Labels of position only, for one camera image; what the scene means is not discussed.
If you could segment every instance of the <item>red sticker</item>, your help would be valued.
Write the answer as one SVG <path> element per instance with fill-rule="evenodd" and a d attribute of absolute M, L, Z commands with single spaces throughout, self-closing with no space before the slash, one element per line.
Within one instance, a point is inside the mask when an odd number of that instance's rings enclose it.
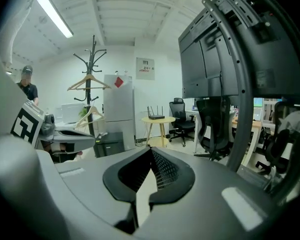
<path fill-rule="evenodd" d="M 123 83 L 124 81 L 122 81 L 120 77 L 117 77 L 114 85 L 119 88 L 120 86 L 122 86 Z"/>

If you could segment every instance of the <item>wall poster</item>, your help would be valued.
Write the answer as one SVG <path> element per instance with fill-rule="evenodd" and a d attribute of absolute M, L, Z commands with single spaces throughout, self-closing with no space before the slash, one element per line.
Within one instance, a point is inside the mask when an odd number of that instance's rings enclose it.
<path fill-rule="evenodd" d="M 136 58 L 136 79 L 155 80 L 155 60 Z"/>

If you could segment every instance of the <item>ceiling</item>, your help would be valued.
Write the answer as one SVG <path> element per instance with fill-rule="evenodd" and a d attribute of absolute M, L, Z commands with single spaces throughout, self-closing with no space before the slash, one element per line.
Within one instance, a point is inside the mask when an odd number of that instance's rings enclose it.
<path fill-rule="evenodd" d="M 52 0 L 73 31 L 65 38 L 34 0 L 13 44 L 13 58 L 33 64 L 75 47 L 92 36 L 101 46 L 134 46 L 137 38 L 179 50 L 178 37 L 204 8 L 202 0 Z"/>

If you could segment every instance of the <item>router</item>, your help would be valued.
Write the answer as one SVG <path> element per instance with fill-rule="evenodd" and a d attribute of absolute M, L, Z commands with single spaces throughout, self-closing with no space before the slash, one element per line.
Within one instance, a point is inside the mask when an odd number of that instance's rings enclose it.
<path fill-rule="evenodd" d="M 153 115 L 151 115 L 150 109 L 149 109 L 149 106 L 148 106 L 148 117 L 149 117 L 149 119 L 158 120 L 158 119 L 164 119 L 165 118 L 165 116 L 164 116 L 164 107 L 163 106 L 161 107 L 161 113 L 162 113 L 161 115 L 158 112 L 158 106 L 156 106 L 157 115 L 155 115 L 154 110 L 152 109 L 152 106 L 151 106 L 151 110 L 152 110 Z"/>

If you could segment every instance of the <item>black t-shirt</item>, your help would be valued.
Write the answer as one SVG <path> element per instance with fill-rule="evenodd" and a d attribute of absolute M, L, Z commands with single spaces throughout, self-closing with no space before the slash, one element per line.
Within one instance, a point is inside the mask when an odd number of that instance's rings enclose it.
<path fill-rule="evenodd" d="M 23 86 L 20 82 L 17 85 L 25 93 L 28 100 L 33 101 L 35 98 L 38 98 L 38 90 L 34 84 L 29 83 L 27 86 Z"/>

